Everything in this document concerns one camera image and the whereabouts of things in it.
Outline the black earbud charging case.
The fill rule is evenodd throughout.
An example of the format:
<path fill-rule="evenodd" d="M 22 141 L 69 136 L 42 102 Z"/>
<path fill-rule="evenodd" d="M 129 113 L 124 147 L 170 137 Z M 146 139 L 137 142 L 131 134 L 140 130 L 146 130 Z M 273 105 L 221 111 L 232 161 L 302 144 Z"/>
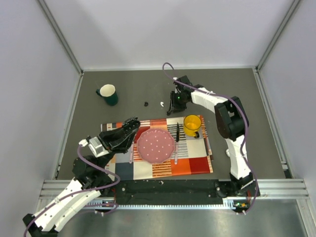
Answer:
<path fill-rule="evenodd" d="M 133 130 L 138 130 L 140 127 L 140 121 L 138 120 L 137 117 L 130 117 L 126 121 L 123 122 L 122 128 L 125 131 L 133 131 Z"/>

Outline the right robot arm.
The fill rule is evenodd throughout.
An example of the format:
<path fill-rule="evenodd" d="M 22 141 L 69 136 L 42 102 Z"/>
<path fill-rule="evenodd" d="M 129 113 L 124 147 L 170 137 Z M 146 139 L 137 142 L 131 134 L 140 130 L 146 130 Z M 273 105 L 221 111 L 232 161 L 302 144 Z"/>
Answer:
<path fill-rule="evenodd" d="M 186 110 L 187 103 L 200 105 L 215 114 L 219 134 L 228 146 L 231 161 L 230 188 L 235 195 L 256 193 L 256 179 L 249 168 L 245 139 L 249 121 L 238 97 L 228 97 L 193 85 L 187 76 L 173 78 L 175 89 L 170 93 L 167 115 Z"/>

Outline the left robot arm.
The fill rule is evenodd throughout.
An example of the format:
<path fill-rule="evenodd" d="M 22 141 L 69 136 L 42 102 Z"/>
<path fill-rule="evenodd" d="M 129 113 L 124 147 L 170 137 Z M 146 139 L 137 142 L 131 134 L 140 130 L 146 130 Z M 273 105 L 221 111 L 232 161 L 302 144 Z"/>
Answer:
<path fill-rule="evenodd" d="M 23 218 L 24 236 L 56 237 L 63 227 L 95 198 L 108 195 L 121 177 L 106 169 L 116 154 L 133 147 L 139 121 L 125 122 L 120 128 L 88 136 L 79 142 L 73 163 L 74 177 L 47 206 Z"/>

